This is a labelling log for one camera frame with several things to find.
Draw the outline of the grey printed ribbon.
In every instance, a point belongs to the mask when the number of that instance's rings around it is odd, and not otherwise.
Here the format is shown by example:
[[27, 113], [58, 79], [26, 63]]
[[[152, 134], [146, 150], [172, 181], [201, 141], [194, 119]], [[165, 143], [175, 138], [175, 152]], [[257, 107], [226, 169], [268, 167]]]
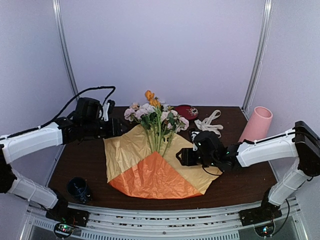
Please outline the grey printed ribbon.
[[220, 110], [214, 110], [209, 117], [206, 117], [204, 120], [195, 120], [195, 126], [201, 131], [213, 132], [217, 135], [218, 138], [221, 138], [221, 130], [224, 129], [224, 126], [221, 124], [212, 124], [214, 120], [221, 116]]

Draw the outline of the orange flower bouquet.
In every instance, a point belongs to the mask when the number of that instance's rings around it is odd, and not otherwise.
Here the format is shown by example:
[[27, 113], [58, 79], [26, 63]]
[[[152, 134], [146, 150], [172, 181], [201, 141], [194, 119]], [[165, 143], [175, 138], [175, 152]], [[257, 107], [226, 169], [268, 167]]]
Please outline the orange flower bouquet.
[[161, 103], [154, 92], [147, 90], [144, 96], [147, 102], [142, 105], [133, 103], [125, 110], [124, 119], [140, 124], [144, 128], [150, 150], [164, 157], [174, 135], [187, 130], [189, 121], [174, 107]]

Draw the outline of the orange yellow wrapping paper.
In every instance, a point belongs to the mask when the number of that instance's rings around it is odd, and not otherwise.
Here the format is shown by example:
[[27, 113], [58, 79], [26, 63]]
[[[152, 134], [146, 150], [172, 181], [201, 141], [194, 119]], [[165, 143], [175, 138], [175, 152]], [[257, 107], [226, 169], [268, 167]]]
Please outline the orange yellow wrapping paper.
[[143, 199], [185, 199], [202, 196], [222, 172], [217, 167], [182, 166], [176, 158], [192, 144], [174, 134], [164, 156], [151, 152], [147, 135], [137, 125], [122, 136], [104, 139], [106, 176], [121, 193]]

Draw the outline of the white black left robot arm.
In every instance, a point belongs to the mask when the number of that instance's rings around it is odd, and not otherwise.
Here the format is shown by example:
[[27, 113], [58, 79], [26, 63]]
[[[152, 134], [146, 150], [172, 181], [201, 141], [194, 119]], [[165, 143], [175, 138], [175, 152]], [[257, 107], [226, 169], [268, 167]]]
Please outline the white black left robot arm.
[[110, 117], [115, 106], [113, 100], [81, 97], [75, 110], [67, 117], [56, 117], [47, 125], [38, 126], [23, 133], [3, 135], [0, 138], [0, 191], [10, 193], [27, 201], [35, 202], [52, 213], [61, 222], [72, 218], [66, 207], [52, 189], [26, 178], [14, 170], [11, 164], [31, 153], [74, 141], [108, 139], [121, 136], [126, 127], [118, 118]]

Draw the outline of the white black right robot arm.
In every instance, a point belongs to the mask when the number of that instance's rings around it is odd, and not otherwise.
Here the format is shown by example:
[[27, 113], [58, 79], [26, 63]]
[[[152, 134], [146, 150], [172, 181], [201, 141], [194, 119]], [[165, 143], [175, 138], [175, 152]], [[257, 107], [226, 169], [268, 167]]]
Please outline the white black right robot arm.
[[295, 158], [294, 164], [282, 181], [272, 186], [256, 210], [259, 220], [268, 220], [284, 201], [304, 182], [320, 174], [320, 137], [304, 122], [278, 135], [243, 140], [225, 147], [211, 131], [192, 131], [193, 147], [182, 148], [176, 158], [183, 166], [216, 167], [229, 172], [238, 167], [247, 168], [271, 160]]

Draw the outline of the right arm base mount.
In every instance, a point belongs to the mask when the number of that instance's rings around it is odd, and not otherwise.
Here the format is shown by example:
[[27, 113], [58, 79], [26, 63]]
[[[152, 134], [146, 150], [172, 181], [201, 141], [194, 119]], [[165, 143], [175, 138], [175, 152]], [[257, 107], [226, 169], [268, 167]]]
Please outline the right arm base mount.
[[276, 231], [274, 220], [282, 216], [279, 209], [255, 207], [241, 210], [239, 218], [243, 227], [253, 225], [255, 233], [262, 238], [271, 237]]

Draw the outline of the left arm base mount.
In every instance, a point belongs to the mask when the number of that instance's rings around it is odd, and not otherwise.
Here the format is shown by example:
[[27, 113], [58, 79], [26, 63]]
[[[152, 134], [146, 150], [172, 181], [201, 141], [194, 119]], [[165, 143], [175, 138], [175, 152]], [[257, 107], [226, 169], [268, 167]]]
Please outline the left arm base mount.
[[53, 227], [53, 233], [59, 239], [69, 238], [78, 227], [86, 227], [90, 213], [85, 210], [68, 207], [65, 199], [58, 199], [53, 208], [41, 207], [46, 211], [46, 217], [57, 221]]

